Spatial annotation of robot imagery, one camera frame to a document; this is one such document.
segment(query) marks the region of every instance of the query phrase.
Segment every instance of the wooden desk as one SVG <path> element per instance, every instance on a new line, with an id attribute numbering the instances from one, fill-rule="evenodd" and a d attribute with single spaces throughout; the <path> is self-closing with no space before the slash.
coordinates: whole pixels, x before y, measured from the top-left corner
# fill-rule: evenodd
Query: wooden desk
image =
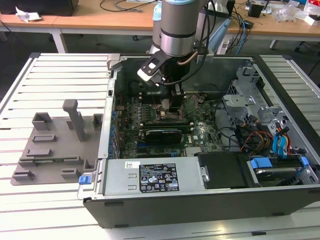
<path id="1" fill-rule="evenodd" d="M 7 27 L 22 27 L 22 28 L 52 28 L 54 21 L 58 16 L 42 15 L 42 19 L 38 21 L 21 21 L 15 14 L 0 14 L 0 20 Z"/>
<path id="2" fill-rule="evenodd" d="M 254 23 L 253 28 L 250 31 L 250 35 L 285 35 L 285 36 L 304 36 L 304 37 L 319 37 L 320 27 L 310 26 L 305 21 L 296 19 L 296 22 L 283 21 L 276 22 L 275 18 L 271 14 L 261 13 L 259 18 L 248 16 L 248 11 L 244 10 L 245 0 L 236 0 L 236 10 L 243 17 L 244 20 L 248 20 Z M 228 33 L 237 34 L 239 26 L 235 20 L 232 20 L 232 24 L 228 28 Z"/>
<path id="3" fill-rule="evenodd" d="M 153 11 L 155 4 L 147 4 L 139 9 L 143 12 L 111 12 L 100 8 L 101 0 L 79 0 L 72 17 L 58 16 L 53 23 L 55 28 L 109 29 L 109 30 L 153 30 Z M 107 0 L 102 6 L 106 9 L 118 10 L 115 0 Z M 132 8 L 142 3 L 122 2 L 123 8 Z"/>
<path id="4" fill-rule="evenodd" d="M 276 22 L 271 14 L 261 14 L 259 18 L 249 17 L 245 5 L 240 6 L 244 2 L 246 1 L 236 0 L 235 7 L 244 20 L 254 23 L 248 39 L 271 40 L 270 49 L 276 47 L 278 40 L 320 42 L 320 27 L 310 26 L 300 19 L 296 19 L 296 22 Z M 218 54 L 225 54 L 229 42 L 237 35 L 238 31 L 239 26 L 233 19 L 218 49 Z"/>
<path id="5" fill-rule="evenodd" d="M 245 20 L 254 23 L 248 35 L 249 39 L 320 42 L 320 27 L 309 26 L 299 19 L 296 22 L 276 22 L 270 14 L 261 14 L 259 18 L 248 17 L 248 12 L 243 10 L 245 6 L 239 7 L 239 4 L 244 1 L 237 0 L 236 8 Z M 79 0 L 73 16 L 42 16 L 43 20 L 29 23 L 20 21 L 15 15 L 0 14 L 0 19 L 13 32 L 52 34 L 59 53 L 68 52 L 63 34 L 152 35 L 154 3 L 140 7 L 143 12 L 110 12 L 101 9 L 100 2 L 101 0 Z M 115 2 L 117 0 L 107 0 L 103 6 L 117 10 L 114 6 Z M 141 3 L 120 3 L 124 8 L 139 4 Z M 239 27 L 235 21 L 232 22 L 223 43 L 229 42 L 238 33 L 238 30 Z M 0 25 L 0 31 L 7 31 L 7 29 Z M 275 47 L 275 43 L 276 41 L 273 41 L 272 48 Z M 221 47 L 219 50 L 220 54 L 224 53 Z"/>

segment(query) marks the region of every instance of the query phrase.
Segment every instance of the metal bracket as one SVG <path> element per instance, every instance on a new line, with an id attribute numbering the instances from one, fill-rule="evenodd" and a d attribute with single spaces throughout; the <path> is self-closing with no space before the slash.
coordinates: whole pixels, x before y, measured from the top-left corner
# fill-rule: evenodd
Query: metal bracket
<path id="1" fill-rule="evenodd" d="M 106 66 L 108 71 L 113 71 L 121 66 L 121 56 L 120 53 L 111 53 L 108 55 L 108 59 L 106 60 Z"/>
<path id="2" fill-rule="evenodd" d="M 251 96 L 242 96 L 242 95 L 225 95 L 223 100 L 228 107 L 246 107 L 248 105 L 256 104 Z"/>

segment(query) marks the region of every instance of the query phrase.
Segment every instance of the black plastic cover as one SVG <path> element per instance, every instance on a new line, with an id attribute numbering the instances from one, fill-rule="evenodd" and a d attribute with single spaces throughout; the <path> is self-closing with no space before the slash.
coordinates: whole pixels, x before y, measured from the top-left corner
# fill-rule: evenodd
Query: black plastic cover
<path id="1" fill-rule="evenodd" d="M 254 188 L 255 183 L 247 165 L 249 158 L 240 152 L 200 152 L 196 154 L 200 167 L 205 167 L 209 181 L 205 189 Z"/>

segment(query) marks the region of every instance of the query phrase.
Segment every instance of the paper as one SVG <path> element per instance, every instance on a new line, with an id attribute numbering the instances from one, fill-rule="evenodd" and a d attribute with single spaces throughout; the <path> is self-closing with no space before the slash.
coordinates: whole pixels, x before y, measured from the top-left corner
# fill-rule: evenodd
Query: paper
<path id="1" fill-rule="evenodd" d="M 308 14 L 302 10 L 299 9 L 299 11 L 297 11 L 293 17 L 296 18 L 296 19 L 300 19 L 300 20 L 305 20 L 306 17 L 308 16 Z"/>
<path id="2" fill-rule="evenodd" d="M 16 10 L 16 14 L 15 15 L 20 20 L 25 21 L 26 23 L 28 23 L 29 21 L 35 21 L 35 20 L 42 19 L 40 17 L 39 13 L 37 13 L 37 12 L 25 12 L 25 11 L 21 11 L 17 7 L 15 7 L 15 10 Z"/>

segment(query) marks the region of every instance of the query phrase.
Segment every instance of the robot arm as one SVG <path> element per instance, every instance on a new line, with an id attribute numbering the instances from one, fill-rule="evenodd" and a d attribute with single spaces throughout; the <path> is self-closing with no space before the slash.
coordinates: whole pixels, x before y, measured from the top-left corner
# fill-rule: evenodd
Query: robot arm
<path id="1" fill-rule="evenodd" d="M 209 0 L 163 0 L 162 9 L 159 4 L 156 6 L 158 16 L 153 18 L 152 40 L 154 47 L 160 50 L 154 51 L 138 71 L 145 82 L 175 85 L 175 82 L 184 81 L 183 77 L 189 72 L 191 60 L 198 54 L 197 51 L 194 52 L 194 43 L 199 11 L 208 2 Z"/>

